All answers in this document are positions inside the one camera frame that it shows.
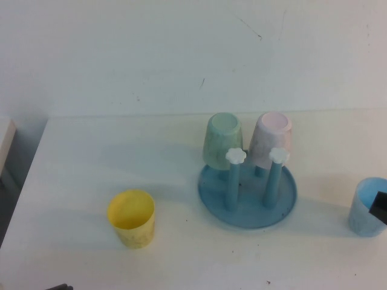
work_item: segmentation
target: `upside-down cup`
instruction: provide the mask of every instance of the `upside-down cup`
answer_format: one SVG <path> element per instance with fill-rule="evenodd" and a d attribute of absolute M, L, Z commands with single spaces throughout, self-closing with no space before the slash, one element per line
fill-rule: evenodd
<path fill-rule="evenodd" d="M 241 122 L 231 113 L 217 113 L 208 121 L 203 160 L 211 168 L 229 170 L 230 148 L 243 148 Z"/>
<path fill-rule="evenodd" d="M 270 169 L 272 148 L 291 151 L 291 121 L 279 112 L 268 112 L 259 116 L 249 147 L 249 160 L 262 169 Z"/>
<path fill-rule="evenodd" d="M 107 215 L 120 240 L 128 248 L 143 248 L 152 241 L 155 203 L 149 193 L 140 189 L 121 192 L 110 202 Z"/>

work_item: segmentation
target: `blue round base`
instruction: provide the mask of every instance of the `blue round base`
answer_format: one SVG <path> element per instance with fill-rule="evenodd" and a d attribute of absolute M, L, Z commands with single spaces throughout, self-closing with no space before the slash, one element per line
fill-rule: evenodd
<path fill-rule="evenodd" d="M 290 171 L 282 168 L 279 197 L 275 208 L 262 204 L 269 170 L 241 164 L 238 208 L 228 211 L 224 204 L 229 171 L 205 166 L 199 177 L 199 194 L 204 205 L 218 219 L 241 228 L 263 228 L 283 220 L 293 209 L 297 199 L 297 187 Z"/>

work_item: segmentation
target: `white table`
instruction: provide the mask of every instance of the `white table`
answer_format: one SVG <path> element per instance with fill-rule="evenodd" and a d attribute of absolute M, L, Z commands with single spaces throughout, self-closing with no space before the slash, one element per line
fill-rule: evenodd
<path fill-rule="evenodd" d="M 259 114 L 238 116 L 247 147 Z M 288 116 L 299 199 L 257 231 L 226 226 L 200 201 L 210 115 L 50 119 L 0 250 L 4 289 L 383 289 L 387 233 L 357 237 L 346 218 L 356 184 L 387 177 L 387 111 Z M 127 250 L 105 217 L 128 188 L 156 201 L 142 250 Z"/>

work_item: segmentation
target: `black object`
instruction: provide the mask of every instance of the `black object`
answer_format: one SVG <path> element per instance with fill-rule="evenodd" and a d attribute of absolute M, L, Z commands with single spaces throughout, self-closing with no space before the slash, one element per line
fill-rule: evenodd
<path fill-rule="evenodd" d="M 377 193 L 369 213 L 387 225 L 387 193 Z"/>
<path fill-rule="evenodd" d="M 67 284 L 61 284 L 47 290 L 73 290 L 73 287 L 67 286 Z"/>

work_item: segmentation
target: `pink cup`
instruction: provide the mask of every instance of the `pink cup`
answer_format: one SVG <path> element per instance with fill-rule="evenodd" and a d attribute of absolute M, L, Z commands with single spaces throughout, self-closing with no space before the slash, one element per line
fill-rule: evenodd
<path fill-rule="evenodd" d="M 258 167 L 270 169 L 272 148 L 291 149 L 291 121 L 282 113 L 268 112 L 259 116 L 250 142 L 249 159 Z"/>

